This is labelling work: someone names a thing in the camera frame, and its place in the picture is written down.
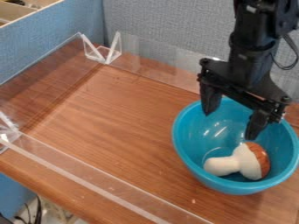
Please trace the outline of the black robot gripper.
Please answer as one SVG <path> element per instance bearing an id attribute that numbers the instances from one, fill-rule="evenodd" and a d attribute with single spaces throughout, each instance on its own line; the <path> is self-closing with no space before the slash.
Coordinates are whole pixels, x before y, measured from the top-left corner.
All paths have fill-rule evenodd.
<path id="1" fill-rule="evenodd" d="M 269 72 L 251 82 L 247 72 L 223 60 L 200 59 L 200 101 L 204 115 L 208 116 L 220 106 L 221 96 L 252 110 L 248 118 L 245 139 L 255 140 L 268 123 L 279 123 L 292 98 L 275 84 Z"/>

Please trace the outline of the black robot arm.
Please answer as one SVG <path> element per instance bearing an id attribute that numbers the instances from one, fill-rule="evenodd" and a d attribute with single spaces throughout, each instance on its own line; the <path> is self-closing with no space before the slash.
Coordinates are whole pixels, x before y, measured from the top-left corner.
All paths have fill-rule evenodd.
<path id="1" fill-rule="evenodd" d="M 233 0 L 235 27 L 229 34 L 228 60 L 200 60 L 200 100 L 208 115 L 223 96 L 252 109 L 245 139 L 253 140 L 269 123 L 277 123 L 292 102 L 291 96 L 271 79 L 279 66 L 276 50 L 284 41 L 299 61 L 299 48 L 289 37 L 297 29 L 299 0 Z M 279 66 L 289 70 L 295 66 Z"/>

